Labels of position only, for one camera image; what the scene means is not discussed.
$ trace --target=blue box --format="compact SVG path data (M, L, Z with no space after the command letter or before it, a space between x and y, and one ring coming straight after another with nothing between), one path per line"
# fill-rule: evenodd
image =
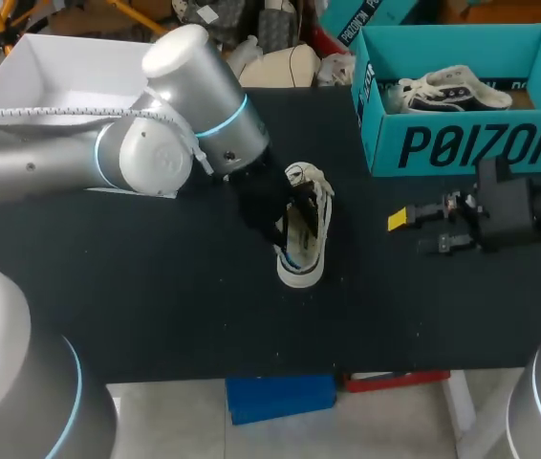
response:
M353 50L363 26L396 26L413 10L417 0L331 0L319 18L321 27Z
M331 408L332 376L227 378L228 410L235 426Z
M500 154L515 172L541 172L541 24L366 27L356 43L352 97L373 175L471 174ZM527 88L535 109L385 112L380 90L458 64L496 89Z

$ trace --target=white box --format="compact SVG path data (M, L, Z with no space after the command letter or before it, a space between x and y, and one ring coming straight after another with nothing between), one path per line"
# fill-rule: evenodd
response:
M150 46L27 33L0 65L0 108L128 108L147 83L141 61ZM14 122L75 124L95 118L51 116Z

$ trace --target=sneaker sole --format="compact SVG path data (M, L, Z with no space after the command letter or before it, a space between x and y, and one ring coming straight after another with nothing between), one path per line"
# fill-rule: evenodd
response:
M293 289L306 289L307 287L312 287L315 285L321 276L324 274L325 267L325 255L326 255L326 241L328 240L328 227L330 226L330 219L332 218L332 197L328 196L328 202L326 205L326 236L321 244L321 251L319 252L319 262L317 266L310 272L306 274L294 274L289 272L283 267L281 260L277 256L277 273L279 278L286 284L288 287Z

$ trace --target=red object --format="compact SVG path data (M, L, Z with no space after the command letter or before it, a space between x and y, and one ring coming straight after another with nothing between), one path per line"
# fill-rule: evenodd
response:
M333 55L334 53L341 53L342 55L347 55L349 53L347 47L335 38L332 38L319 24L313 27L311 33L311 46L322 57Z
M407 385L434 383L436 381L448 380L450 377L450 371L418 371L396 378L392 378L391 374L389 374L366 380L352 380L349 375L345 375L344 382L348 392L368 392L370 390L393 389Z

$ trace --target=tiled floor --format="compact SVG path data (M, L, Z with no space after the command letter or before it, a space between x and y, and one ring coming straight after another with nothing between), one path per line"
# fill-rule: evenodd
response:
M223 380L110 386L116 459L453 459L439 385L340 394L333 409L233 426Z

